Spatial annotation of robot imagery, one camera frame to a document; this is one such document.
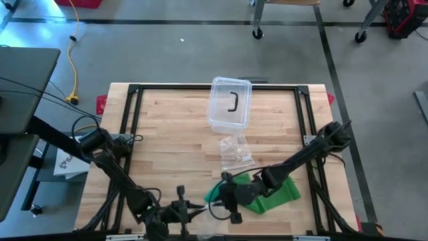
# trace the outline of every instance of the clear plastic container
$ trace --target clear plastic container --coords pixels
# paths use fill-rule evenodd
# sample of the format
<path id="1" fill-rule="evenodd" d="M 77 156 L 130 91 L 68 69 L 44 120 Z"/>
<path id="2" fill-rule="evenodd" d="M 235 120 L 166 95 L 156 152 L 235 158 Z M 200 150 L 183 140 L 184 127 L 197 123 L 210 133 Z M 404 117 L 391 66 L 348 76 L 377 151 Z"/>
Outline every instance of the clear plastic container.
<path id="1" fill-rule="evenodd" d="M 239 134 L 248 126 L 250 108 L 250 81 L 214 78 L 207 114 L 207 121 L 213 132 Z"/>

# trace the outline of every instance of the yellow extension cord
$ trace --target yellow extension cord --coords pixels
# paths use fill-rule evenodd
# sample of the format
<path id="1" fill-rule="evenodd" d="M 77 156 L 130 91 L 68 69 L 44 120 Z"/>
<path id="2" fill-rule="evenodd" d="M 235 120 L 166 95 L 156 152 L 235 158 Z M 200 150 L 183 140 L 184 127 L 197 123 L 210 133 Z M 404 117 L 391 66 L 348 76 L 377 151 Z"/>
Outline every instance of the yellow extension cord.
<path id="1" fill-rule="evenodd" d="M 73 91 L 70 93 L 70 95 L 68 97 L 66 97 L 66 100 L 68 102 L 74 104 L 74 105 L 77 105 L 79 103 L 79 97 L 76 95 L 76 90 L 78 87 L 78 71 L 76 70 L 76 67 L 74 66 L 73 60 L 70 57 L 70 52 L 72 50 L 72 44 L 75 42 L 77 34 L 79 32 L 79 15 L 78 15 L 78 12 L 76 11 L 76 8 L 74 7 L 72 0 L 68 0 L 68 1 L 72 5 L 73 10 L 74 10 L 74 14 L 76 15 L 77 26 L 76 26 L 76 30 L 75 30 L 74 34 L 72 36 L 70 36 L 70 43 L 68 44 L 68 50 L 67 50 L 68 61 L 72 65 L 73 71 L 74 71 L 74 87 L 73 87 Z"/>

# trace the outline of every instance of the red equipment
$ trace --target red equipment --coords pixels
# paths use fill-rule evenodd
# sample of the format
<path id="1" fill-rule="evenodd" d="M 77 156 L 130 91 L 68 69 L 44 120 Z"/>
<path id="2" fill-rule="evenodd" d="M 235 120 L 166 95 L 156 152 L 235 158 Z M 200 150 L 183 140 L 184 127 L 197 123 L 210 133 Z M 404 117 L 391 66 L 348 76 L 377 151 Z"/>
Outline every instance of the red equipment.
<path id="1" fill-rule="evenodd" d="M 74 7 L 98 8 L 102 0 L 72 0 Z M 71 6 L 68 0 L 55 0 L 56 4 L 63 6 Z"/>
<path id="2" fill-rule="evenodd" d="M 390 0 L 384 10 L 389 37 L 407 38 L 428 17 L 427 0 Z"/>

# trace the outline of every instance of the concrete floor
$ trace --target concrete floor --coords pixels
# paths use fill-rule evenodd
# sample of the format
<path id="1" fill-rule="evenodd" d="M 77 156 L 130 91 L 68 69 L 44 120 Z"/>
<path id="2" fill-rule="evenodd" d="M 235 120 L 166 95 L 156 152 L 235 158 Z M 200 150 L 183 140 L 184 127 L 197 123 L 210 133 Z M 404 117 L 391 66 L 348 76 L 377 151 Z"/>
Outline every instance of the concrete floor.
<path id="1" fill-rule="evenodd" d="M 357 23 L 369 8 L 368 1 L 345 9 L 342 1 L 321 0 L 320 12 L 325 22 Z M 253 15 L 246 0 L 103 0 L 97 10 L 78 12 L 82 19 L 139 20 L 248 21 Z M 7 14 L 0 7 L 0 16 Z M 68 94 L 73 72 L 66 51 L 76 24 L 22 22 L 46 17 L 58 22 L 73 19 L 74 13 L 51 0 L 23 0 L 13 16 L 5 18 L 11 21 L 2 23 L 0 44 L 59 48 L 62 54 L 51 81 Z M 306 26 L 264 25 L 265 37 L 257 41 L 246 25 L 81 24 L 72 52 L 80 79 L 78 107 L 95 113 L 96 96 L 106 94 L 111 82 L 210 82 L 215 76 L 325 84 L 330 93 L 340 94 L 334 91 L 312 7 L 266 5 L 263 20 L 305 21 Z M 387 236 L 426 240 L 428 187 L 421 183 L 427 180 L 428 126 L 412 92 L 428 91 L 428 43 L 415 33 L 392 40 L 384 27 L 372 27 L 366 42 L 356 45 L 357 29 L 325 27 L 377 218 Z M 426 27 L 419 32 L 428 36 Z M 60 96 L 51 84 L 47 91 Z M 334 118 L 342 121 L 337 101 L 332 110 Z M 37 116 L 70 131 L 79 115 L 42 101 Z M 344 158 L 356 213 L 366 220 L 349 151 Z M 29 170 L 7 219 L 0 223 L 0 237 L 73 229 L 83 184 L 41 184 L 35 203 L 47 207 L 47 214 L 32 219 L 19 211 L 31 175 Z M 19 222 L 26 223 L 25 228 Z"/>

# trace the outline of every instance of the desk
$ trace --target desk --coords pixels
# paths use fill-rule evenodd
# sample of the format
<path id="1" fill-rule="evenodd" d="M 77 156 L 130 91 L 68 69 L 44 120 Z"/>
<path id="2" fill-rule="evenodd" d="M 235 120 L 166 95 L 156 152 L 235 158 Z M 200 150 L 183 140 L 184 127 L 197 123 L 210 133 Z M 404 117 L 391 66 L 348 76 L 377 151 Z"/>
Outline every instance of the desk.
<path id="1" fill-rule="evenodd" d="M 101 126 L 110 133 L 118 133 L 120 130 L 127 91 L 128 84 L 113 83 L 110 86 L 101 122 Z M 324 85 L 309 85 L 309 91 L 316 126 L 322 127 L 332 121 L 326 89 Z M 195 204 L 203 204 L 205 194 L 219 180 L 219 140 L 226 135 L 213 133 L 207 124 L 208 100 L 209 90 L 143 92 L 136 134 L 143 135 L 144 140 L 134 146 L 130 176 L 138 185 L 160 188 L 163 192 L 162 205 L 177 199 L 177 185 L 185 185 L 187 199 Z M 244 133 L 256 165 L 279 163 L 302 148 L 296 112 L 291 92 L 253 91 L 249 127 Z M 332 203 L 350 226 L 357 229 L 343 164 L 331 157 L 327 158 L 324 168 Z M 291 176 L 302 194 L 300 199 L 260 216 L 240 208 L 243 223 L 232 225 L 222 222 L 220 233 L 287 235 L 315 230 L 306 168 L 300 167 Z M 106 198 L 108 182 L 109 178 L 104 172 L 91 164 L 75 228 L 86 225 L 98 211 Z M 327 227 L 324 207 L 322 204 L 320 206 L 322 221 Z M 110 225 L 114 213 L 113 207 Z M 188 225 L 191 234 L 196 234 L 198 218 L 199 216 Z M 133 233 L 144 231 L 143 225 L 136 224 L 127 207 L 124 208 L 121 222 L 121 230 L 124 231 L 125 228 L 132 228 Z M 171 234 L 179 232 L 179 225 L 170 225 Z"/>
<path id="2" fill-rule="evenodd" d="M 0 222 L 9 211 L 28 166 L 37 170 L 21 210 L 31 207 L 40 182 L 38 173 L 44 165 L 43 159 L 32 157 L 39 138 L 70 155 L 81 155 L 77 142 L 34 116 L 59 55 L 57 49 L 0 48 L 0 145 L 10 152 L 0 165 L 0 183 L 10 183 L 8 188 L 0 189 L 5 200 L 0 202 Z"/>

